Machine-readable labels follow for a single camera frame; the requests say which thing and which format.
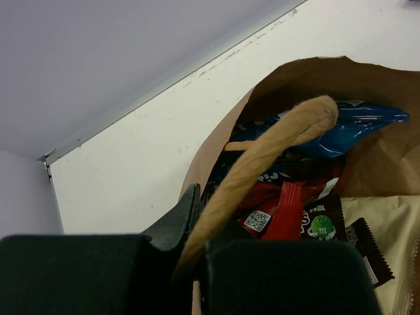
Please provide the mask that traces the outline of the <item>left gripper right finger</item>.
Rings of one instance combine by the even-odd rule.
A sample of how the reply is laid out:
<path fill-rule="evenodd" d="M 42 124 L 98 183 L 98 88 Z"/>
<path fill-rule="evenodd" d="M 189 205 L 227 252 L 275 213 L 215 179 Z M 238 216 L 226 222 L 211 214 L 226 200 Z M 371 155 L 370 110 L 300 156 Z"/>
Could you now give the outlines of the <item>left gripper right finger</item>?
<path fill-rule="evenodd" d="M 236 220 L 206 245 L 200 314 L 380 314 L 361 255 L 343 241 L 263 241 Z"/>

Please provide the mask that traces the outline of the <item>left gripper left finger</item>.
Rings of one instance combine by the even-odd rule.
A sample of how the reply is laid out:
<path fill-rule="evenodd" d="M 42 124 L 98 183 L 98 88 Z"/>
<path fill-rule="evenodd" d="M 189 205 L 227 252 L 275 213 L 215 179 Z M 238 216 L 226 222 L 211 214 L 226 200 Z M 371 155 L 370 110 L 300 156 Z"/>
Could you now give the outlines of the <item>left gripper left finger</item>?
<path fill-rule="evenodd" d="M 171 274 L 198 217 L 200 186 L 139 234 L 1 240 L 2 314 L 190 314 L 192 281 Z"/>

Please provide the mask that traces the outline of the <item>brown paper bag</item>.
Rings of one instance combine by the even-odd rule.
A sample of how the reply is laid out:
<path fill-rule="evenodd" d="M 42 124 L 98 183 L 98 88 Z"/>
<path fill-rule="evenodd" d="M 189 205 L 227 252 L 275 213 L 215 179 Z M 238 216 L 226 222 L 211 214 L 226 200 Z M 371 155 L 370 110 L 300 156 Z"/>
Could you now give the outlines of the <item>brown paper bag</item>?
<path fill-rule="evenodd" d="M 335 191 L 342 198 L 419 196 L 419 72 L 355 62 L 346 57 L 306 58 L 275 69 L 250 90 L 207 137 L 192 160 L 184 186 L 203 188 L 203 208 L 180 255 L 173 280 L 195 276 L 192 312 L 200 314 L 200 280 L 206 245 L 233 219 L 259 176 L 292 146 L 336 125 L 335 101 L 361 100 L 407 112 L 364 137 L 345 154 Z M 288 111 L 256 140 L 229 142 L 237 124 L 263 121 Z M 214 189 L 208 179 L 220 154 L 243 151 Z M 419 313 L 419 242 L 414 258 L 413 304 Z"/>

